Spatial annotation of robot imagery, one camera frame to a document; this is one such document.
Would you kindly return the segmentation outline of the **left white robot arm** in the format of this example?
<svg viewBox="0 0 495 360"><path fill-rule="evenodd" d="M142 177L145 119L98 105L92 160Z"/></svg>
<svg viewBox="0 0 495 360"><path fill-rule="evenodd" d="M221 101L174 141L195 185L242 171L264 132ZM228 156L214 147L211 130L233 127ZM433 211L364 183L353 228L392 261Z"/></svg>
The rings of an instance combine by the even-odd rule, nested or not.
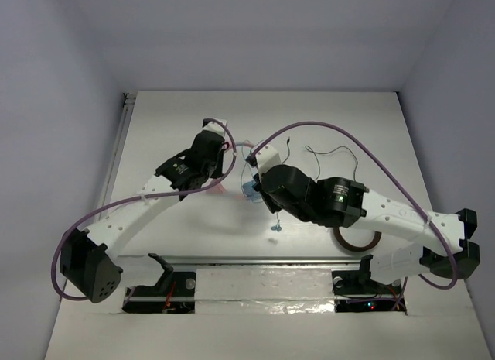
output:
<svg viewBox="0 0 495 360"><path fill-rule="evenodd" d="M226 177L228 139L223 126L207 123L191 147L161 164L134 197L103 206L105 216L84 229L74 225L66 231L52 266L81 292L81 300L106 300L121 282L115 260L122 249L162 212Z"/></svg>

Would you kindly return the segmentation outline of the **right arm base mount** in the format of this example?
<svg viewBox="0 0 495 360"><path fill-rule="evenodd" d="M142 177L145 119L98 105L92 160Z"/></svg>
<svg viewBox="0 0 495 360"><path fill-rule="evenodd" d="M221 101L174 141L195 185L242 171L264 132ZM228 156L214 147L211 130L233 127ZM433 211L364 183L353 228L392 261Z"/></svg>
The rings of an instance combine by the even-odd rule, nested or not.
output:
<svg viewBox="0 0 495 360"><path fill-rule="evenodd" d="M332 272L335 311L343 313L399 312L406 313L402 283L377 283L370 279L372 255L364 256L359 269Z"/></svg>

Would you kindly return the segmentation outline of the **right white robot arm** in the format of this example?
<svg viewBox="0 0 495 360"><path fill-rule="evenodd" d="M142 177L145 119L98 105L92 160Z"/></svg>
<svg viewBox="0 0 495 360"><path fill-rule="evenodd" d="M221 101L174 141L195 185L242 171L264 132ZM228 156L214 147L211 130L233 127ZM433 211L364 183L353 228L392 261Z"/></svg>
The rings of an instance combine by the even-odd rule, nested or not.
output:
<svg viewBox="0 0 495 360"><path fill-rule="evenodd" d="M269 211L286 211L302 222L324 228L352 228L392 235L408 247L360 261L358 286L373 293L397 279L431 273L468 279L480 264L480 247L471 237L476 212L420 213L364 184L342 177L314 181L301 170L276 165L256 174L255 190Z"/></svg>

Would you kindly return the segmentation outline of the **pink blue cat-ear headphones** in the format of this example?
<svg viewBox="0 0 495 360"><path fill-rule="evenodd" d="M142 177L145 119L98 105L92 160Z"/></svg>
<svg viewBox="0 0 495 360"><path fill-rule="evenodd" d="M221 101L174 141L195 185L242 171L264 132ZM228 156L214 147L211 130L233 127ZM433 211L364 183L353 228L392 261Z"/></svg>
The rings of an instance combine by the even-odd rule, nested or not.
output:
<svg viewBox="0 0 495 360"><path fill-rule="evenodd" d="M254 144L248 140L236 142L237 162L228 178L206 191L208 195L229 195L235 200L261 203L261 195L254 190L254 175L256 170L245 161L254 149Z"/></svg>

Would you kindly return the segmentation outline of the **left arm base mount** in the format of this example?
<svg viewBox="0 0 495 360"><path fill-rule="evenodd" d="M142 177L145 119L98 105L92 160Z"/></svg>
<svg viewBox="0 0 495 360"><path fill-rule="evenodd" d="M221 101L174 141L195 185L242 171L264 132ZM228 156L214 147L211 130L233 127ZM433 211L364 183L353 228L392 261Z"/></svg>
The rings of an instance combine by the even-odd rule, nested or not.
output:
<svg viewBox="0 0 495 360"><path fill-rule="evenodd" d="M161 276L152 286L127 288L121 309L127 314L194 314L196 270L177 271L155 253L148 257L161 266Z"/></svg>

